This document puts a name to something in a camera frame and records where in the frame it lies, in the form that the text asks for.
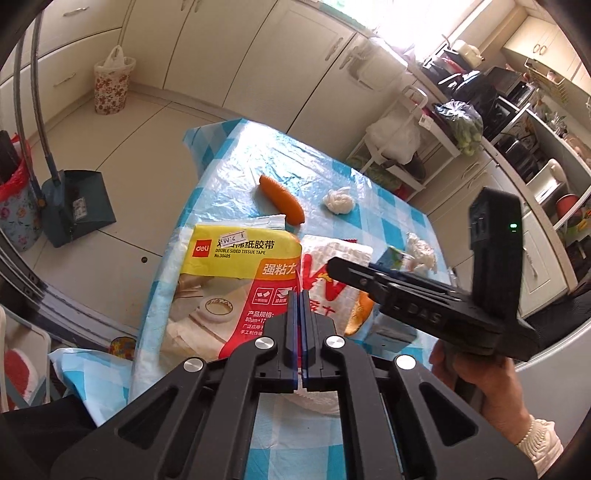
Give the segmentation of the person's right hand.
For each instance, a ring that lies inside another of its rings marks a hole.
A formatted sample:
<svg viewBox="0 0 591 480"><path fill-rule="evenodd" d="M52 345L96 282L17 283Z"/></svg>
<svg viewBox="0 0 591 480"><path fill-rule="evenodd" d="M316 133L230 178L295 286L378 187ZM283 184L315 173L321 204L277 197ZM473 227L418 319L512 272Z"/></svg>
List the person's right hand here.
<svg viewBox="0 0 591 480"><path fill-rule="evenodd" d="M462 379L481 390L484 395L481 415L511 443L520 443L528 434L532 420L512 359L460 352L449 369L445 343L439 340L429 362L433 374L451 389L457 379Z"/></svg>

